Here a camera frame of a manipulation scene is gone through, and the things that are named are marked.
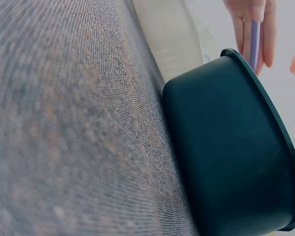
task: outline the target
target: gray fabric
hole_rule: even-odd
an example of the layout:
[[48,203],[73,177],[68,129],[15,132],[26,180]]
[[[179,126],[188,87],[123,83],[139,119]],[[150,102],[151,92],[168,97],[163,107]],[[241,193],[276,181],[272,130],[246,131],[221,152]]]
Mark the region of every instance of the gray fabric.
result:
[[0,236],[197,235],[129,2],[0,0]]

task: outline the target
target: woven fabric texture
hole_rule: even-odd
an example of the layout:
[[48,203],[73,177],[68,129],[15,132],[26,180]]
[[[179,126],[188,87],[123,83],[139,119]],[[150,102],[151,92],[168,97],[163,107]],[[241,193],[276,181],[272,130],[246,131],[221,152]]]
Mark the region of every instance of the woven fabric texture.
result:
[[0,236],[198,235],[126,0],[0,0]]

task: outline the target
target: purple object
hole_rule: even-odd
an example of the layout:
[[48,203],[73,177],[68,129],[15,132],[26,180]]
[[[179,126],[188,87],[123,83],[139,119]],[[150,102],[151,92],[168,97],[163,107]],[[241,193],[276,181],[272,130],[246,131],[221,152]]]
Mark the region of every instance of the purple object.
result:
[[256,71],[258,65],[259,45],[260,45],[260,22],[251,23],[251,41],[249,64]]

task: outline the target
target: gray couch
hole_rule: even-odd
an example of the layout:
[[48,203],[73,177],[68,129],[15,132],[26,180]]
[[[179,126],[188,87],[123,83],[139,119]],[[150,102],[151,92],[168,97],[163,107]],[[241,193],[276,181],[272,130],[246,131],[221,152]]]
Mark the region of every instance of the gray couch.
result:
[[0,0],[0,236],[198,235],[126,0]]

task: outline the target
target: finger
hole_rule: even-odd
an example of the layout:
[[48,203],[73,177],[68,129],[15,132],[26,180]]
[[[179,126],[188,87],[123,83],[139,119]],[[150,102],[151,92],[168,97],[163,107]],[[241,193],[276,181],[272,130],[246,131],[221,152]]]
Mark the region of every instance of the finger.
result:
[[264,56],[263,56],[263,51],[264,51],[264,38],[265,38],[265,30],[264,30],[263,24],[261,25],[261,32],[260,32],[260,44],[259,44],[259,55],[258,55],[258,64],[257,64],[257,69],[256,69],[256,74],[259,75],[262,67],[264,65]]
[[238,51],[243,54],[244,51],[244,22],[243,19],[240,17],[232,17],[234,31],[235,31],[235,38],[236,44],[238,47]]
[[277,36],[276,28],[276,1],[268,0],[265,6],[264,19],[264,61],[268,67],[271,67],[274,61],[275,44]]
[[250,17],[254,21],[262,22],[265,15],[266,0],[248,0]]

